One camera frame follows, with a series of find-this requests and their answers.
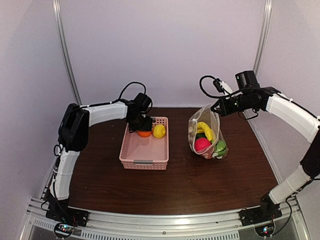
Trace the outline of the orange toy fruit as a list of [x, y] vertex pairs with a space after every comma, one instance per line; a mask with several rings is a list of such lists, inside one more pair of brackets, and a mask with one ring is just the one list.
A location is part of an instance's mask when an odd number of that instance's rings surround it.
[[142, 138], [148, 138], [152, 134], [152, 131], [138, 130], [137, 134]]

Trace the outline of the yellow toy bananas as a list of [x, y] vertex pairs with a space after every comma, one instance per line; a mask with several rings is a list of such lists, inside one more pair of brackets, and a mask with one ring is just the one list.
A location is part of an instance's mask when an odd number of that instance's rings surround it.
[[213, 132], [213, 130], [211, 129], [211, 127], [209, 127], [209, 125], [203, 121], [200, 121], [197, 123], [197, 132], [198, 133], [205, 133], [206, 138], [213, 143], [217, 137], [216, 134]]

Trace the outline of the clear dotted zip bag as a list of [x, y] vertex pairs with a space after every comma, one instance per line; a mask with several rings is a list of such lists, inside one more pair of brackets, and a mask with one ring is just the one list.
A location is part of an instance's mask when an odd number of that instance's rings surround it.
[[220, 129], [220, 117], [207, 104], [188, 120], [188, 143], [192, 152], [205, 159], [223, 159], [228, 147]]

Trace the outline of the green striped toy watermelon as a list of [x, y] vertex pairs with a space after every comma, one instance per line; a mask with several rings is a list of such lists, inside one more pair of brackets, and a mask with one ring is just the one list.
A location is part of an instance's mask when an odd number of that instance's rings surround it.
[[215, 149], [214, 149], [215, 157], [222, 158], [227, 154], [227, 151], [228, 151], [228, 148], [227, 148], [226, 142], [224, 140], [219, 140], [216, 143]]

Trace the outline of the red toy apple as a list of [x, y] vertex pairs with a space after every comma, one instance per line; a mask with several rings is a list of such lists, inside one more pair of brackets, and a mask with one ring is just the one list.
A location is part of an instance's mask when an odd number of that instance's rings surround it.
[[210, 146], [211, 146], [211, 142], [205, 137], [198, 138], [194, 142], [194, 149], [196, 152], [200, 152], [203, 149]]

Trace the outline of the green orange toy mango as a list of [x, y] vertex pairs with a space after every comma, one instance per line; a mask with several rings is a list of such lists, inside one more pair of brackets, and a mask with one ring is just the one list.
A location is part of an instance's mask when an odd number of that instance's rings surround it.
[[195, 136], [195, 139], [197, 140], [197, 139], [200, 139], [200, 138], [205, 138], [206, 139], [207, 137], [206, 137], [205, 133], [197, 133], [196, 136]]

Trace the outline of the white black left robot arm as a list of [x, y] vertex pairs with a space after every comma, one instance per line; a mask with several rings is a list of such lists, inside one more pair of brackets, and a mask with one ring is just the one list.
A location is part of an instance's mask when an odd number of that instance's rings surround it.
[[124, 119], [131, 133], [149, 131], [153, 120], [147, 113], [152, 107], [152, 99], [142, 92], [133, 100], [119, 97], [104, 103], [68, 105], [58, 129], [58, 144], [53, 149], [56, 161], [46, 193], [48, 209], [55, 217], [61, 222], [67, 222], [72, 218], [72, 211], [68, 207], [69, 186], [75, 162], [88, 144], [89, 128], [110, 120]]

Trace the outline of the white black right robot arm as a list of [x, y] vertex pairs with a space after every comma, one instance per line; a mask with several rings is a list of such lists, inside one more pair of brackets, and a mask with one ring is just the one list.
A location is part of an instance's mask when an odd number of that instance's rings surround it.
[[292, 157], [297, 164], [290, 164], [287, 175], [260, 200], [256, 210], [259, 220], [266, 221], [278, 215], [279, 205], [302, 191], [320, 175], [320, 118], [293, 99], [271, 86], [260, 86], [254, 71], [247, 70], [235, 76], [238, 89], [232, 90], [229, 85], [213, 78], [213, 85], [222, 95], [216, 97], [211, 110], [220, 116], [252, 110], [256, 114], [264, 112], [269, 118], [263, 133], [271, 144], [270, 150], [285, 162]]

